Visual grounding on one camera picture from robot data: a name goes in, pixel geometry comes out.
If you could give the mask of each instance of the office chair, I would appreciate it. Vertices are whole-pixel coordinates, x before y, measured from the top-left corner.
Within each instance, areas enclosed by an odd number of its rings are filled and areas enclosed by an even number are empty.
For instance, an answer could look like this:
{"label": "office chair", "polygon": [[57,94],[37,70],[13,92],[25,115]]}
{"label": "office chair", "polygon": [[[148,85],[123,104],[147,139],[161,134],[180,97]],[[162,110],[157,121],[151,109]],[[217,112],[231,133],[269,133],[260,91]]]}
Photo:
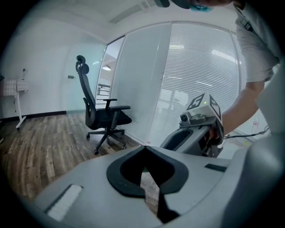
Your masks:
{"label": "office chair", "polygon": [[108,136],[112,136],[115,133],[124,134],[125,130],[115,129],[117,125],[123,125],[131,123],[132,120],[122,110],[130,109],[130,106],[110,106],[111,101],[116,101],[117,99],[104,99],[106,101],[106,107],[104,109],[95,108],[95,98],[91,92],[87,73],[89,72],[89,66],[86,64],[86,60],[83,56],[79,55],[76,57],[76,71],[79,75],[80,83],[83,89],[85,98],[83,98],[86,106],[85,112],[85,124],[92,130],[99,128],[105,128],[102,131],[92,131],[88,132],[86,138],[90,138],[91,134],[103,134],[103,138],[100,140],[96,149],[93,151],[97,155],[99,147],[105,141]]}

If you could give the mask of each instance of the white stand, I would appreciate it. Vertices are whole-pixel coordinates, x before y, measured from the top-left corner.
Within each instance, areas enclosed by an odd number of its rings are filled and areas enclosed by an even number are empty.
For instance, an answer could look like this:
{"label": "white stand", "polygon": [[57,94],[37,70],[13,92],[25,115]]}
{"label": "white stand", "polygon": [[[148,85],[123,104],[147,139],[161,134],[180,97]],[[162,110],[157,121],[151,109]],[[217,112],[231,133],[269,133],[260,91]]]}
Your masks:
{"label": "white stand", "polygon": [[26,119],[25,116],[22,117],[22,113],[21,113],[21,106],[20,106],[20,96],[19,96],[19,91],[17,91],[17,111],[18,111],[18,114],[19,114],[19,119],[20,119],[20,122],[17,124],[16,128],[17,130],[19,129],[21,123]]}

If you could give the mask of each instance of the baseboard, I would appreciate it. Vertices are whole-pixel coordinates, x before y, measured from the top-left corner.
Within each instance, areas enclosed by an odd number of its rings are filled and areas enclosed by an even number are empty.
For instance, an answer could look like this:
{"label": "baseboard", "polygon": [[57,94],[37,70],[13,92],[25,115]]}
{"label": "baseboard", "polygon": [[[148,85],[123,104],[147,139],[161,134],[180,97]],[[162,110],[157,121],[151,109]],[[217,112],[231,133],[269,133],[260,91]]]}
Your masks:
{"label": "baseboard", "polygon": [[[65,114],[66,114],[66,111],[37,113],[37,114],[26,115],[26,119],[44,117],[44,116],[65,115]],[[18,121],[18,120],[19,120],[18,116],[13,116],[13,117],[2,119],[3,122],[11,122],[11,121]]]}

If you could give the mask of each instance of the person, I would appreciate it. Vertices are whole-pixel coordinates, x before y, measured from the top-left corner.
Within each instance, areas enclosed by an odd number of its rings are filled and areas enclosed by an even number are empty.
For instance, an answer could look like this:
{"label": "person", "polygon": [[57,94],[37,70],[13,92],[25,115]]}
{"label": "person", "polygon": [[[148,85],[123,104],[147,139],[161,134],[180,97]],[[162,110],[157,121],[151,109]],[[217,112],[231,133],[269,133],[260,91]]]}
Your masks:
{"label": "person", "polygon": [[247,83],[234,104],[222,114],[225,135],[250,119],[258,110],[255,102],[273,67],[282,57],[281,48],[266,21],[245,0],[186,0],[191,9],[208,11],[233,2],[238,18],[236,34],[247,68]]}

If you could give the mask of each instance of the door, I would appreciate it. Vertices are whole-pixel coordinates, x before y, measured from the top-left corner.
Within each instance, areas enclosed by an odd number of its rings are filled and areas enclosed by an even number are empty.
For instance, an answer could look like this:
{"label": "door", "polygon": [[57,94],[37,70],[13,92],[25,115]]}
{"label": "door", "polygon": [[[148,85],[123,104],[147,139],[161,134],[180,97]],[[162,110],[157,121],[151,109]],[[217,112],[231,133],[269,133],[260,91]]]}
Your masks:
{"label": "door", "polygon": [[96,96],[99,71],[105,50],[106,44],[88,34],[82,34],[78,41],[70,46],[62,75],[62,105],[67,114],[85,112],[83,101],[85,96],[75,68],[76,56],[85,57],[86,64],[90,69],[87,74],[89,85],[93,96]]}

